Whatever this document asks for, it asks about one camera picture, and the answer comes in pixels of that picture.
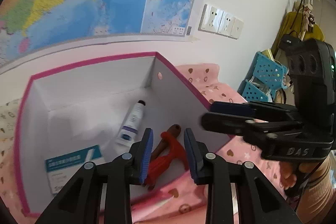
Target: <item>white tube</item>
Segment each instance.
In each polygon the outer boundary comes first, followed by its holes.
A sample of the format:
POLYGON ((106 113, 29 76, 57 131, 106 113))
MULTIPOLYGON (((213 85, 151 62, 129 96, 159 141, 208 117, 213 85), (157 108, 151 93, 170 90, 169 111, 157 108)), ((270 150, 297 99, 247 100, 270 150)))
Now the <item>white tube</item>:
POLYGON ((125 123, 123 124, 118 137, 116 139, 117 143, 131 147, 134 143, 135 137, 138 134, 138 129, 143 117, 143 111, 146 103, 142 100, 138 101, 130 114, 128 115, 125 123))

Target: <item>map poster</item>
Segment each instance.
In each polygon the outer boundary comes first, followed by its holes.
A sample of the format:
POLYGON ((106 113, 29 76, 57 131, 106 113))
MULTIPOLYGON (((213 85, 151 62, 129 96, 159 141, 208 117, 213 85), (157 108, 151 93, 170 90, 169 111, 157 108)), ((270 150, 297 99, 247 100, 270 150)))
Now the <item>map poster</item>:
POLYGON ((0 67, 29 59, 32 53, 36 58, 45 50, 43 54, 117 41, 183 41, 197 25, 190 24, 194 2, 4 0, 0 5, 0 67))

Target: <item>person's hand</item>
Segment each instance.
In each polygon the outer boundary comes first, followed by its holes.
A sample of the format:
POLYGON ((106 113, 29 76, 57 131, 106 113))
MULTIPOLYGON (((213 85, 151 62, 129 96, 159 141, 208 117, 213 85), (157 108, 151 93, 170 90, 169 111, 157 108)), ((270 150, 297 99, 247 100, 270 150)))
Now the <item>person's hand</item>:
MULTIPOLYGON (((316 165, 318 165, 318 163, 303 163, 299 165, 299 170, 302 173, 308 174, 314 170, 316 165)), ((297 179, 295 175, 296 168, 296 164, 292 164, 290 162, 280 162, 280 182, 285 190, 295 185, 297 179)))

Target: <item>blue label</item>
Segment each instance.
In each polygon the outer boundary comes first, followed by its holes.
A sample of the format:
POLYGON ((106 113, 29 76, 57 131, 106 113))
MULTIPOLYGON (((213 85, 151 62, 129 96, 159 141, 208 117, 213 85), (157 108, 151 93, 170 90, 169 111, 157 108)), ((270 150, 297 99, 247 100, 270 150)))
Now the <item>blue label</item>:
POLYGON ((131 136, 129 136, 127 134, 123 134, 123 135, 121 135, 121 138, 124 139, 124 140, 129 141, 131 139, 131 136))
POLYGON ((45 161, 47 172, 60 170, 78 164, 83 164, 90 150, 93 150, 93 152, 92 151, 90 152, 92 153, 92 156, 90 157, 90 159, 87 159, 86 161, 95 160, 102 157, 99 145, 91 146, 69 154, 47 159, 45 161))

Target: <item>red toy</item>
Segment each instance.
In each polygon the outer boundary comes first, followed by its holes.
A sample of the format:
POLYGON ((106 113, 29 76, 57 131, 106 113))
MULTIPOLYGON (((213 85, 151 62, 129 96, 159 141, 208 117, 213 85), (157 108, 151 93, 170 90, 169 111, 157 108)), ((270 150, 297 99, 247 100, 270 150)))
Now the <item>red toy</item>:
POLYGON ((184 169, 189 169, 187 155, 183 146, 168 132, 162 132, 161 138, 164 139, 170 147, 168 155, 160 156, 149 163, 148 175, 145 184, 149 185, 149 190, 153 189, 157 178, 168 169, 173 159, 179 159, 184 165, 184 169))

